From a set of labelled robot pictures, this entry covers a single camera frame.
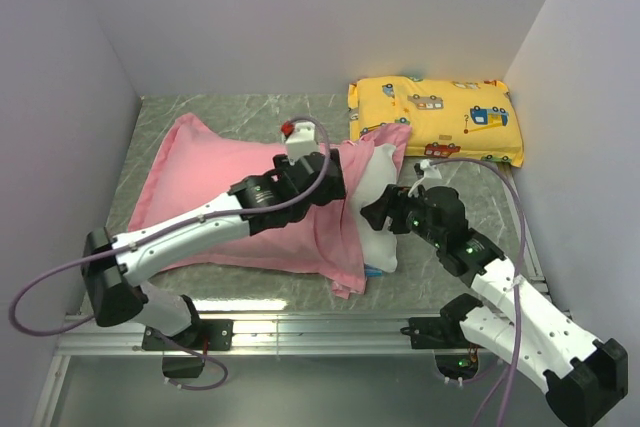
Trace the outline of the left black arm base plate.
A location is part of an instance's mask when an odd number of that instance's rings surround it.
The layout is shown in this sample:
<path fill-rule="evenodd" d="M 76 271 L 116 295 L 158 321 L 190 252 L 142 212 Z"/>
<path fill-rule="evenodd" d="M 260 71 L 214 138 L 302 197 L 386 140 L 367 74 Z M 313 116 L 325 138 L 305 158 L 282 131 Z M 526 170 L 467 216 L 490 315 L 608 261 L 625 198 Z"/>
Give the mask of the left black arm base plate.
<path fill-rule="evenodd" d="M 169 381 L 198 379 L 207 364 L 218 365 L 217 360 L 206 360 L 211 354 L 228 352 L 232 346 L 234 321 L 231 319 L 201 320 L 194 328 L 174 337 L 165 338 L 158 330 L 147 327 L 141 350 L 162 355 L 162 373 Z"/>

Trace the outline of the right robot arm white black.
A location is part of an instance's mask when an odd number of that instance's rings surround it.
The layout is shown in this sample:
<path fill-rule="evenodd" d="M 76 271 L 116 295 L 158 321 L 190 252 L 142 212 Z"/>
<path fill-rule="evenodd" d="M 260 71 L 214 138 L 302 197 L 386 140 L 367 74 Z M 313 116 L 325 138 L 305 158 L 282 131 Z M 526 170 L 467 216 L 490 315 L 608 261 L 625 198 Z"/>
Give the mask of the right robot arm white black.
<path fill-rule="evenodd" d="M 469 226 L 450 187 L 389 185 L 361 214 L 376 231 L 413 233 L 436 249 L 441 265 L 469 288 L 440 310 L 437 328 L 412 318 L 413 347 L 475 344 L 517 370 L 544 394 L 566 426 L 594 426 L 628 393 L 628 354 L 558 310 L 488 237 Z"/>

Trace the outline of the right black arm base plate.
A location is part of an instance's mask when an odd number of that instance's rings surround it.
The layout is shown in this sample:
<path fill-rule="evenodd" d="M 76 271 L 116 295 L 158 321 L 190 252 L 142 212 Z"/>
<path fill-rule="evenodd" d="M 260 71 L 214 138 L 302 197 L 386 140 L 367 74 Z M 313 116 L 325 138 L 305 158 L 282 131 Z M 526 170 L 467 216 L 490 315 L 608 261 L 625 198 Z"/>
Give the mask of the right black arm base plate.
<path fill-rule="evenodd" d="M 441 316 L 411 317 L 400 333 L 409 338 L 412 350 L 433 353 L 435 372 L 444 383 L 478 382 L 501 365 L 499 360 L 482 361 L 479 346 L 463 337 L 458 324 Z"/>

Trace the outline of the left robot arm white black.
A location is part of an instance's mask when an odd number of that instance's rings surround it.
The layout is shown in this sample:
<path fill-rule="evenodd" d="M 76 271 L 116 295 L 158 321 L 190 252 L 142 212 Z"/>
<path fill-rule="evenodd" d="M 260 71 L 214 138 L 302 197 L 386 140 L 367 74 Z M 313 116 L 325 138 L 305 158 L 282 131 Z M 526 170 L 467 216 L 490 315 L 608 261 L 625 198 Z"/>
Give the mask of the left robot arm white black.
<path fill-rule="evenodd" d="M 82 265 L 94 319 L 100 327 L 128 322 L 166 336 L 179 349 L 195 346 L 204 326 L 186 295 L 150 284 L 164 268 L 214 246 L 302 221 L 313 206 L 346 197 L 340 155 L 313 152 L 248 176 L 204 205 L 146 229 L 110 236 L 104 229 L 86 239 Z"/>

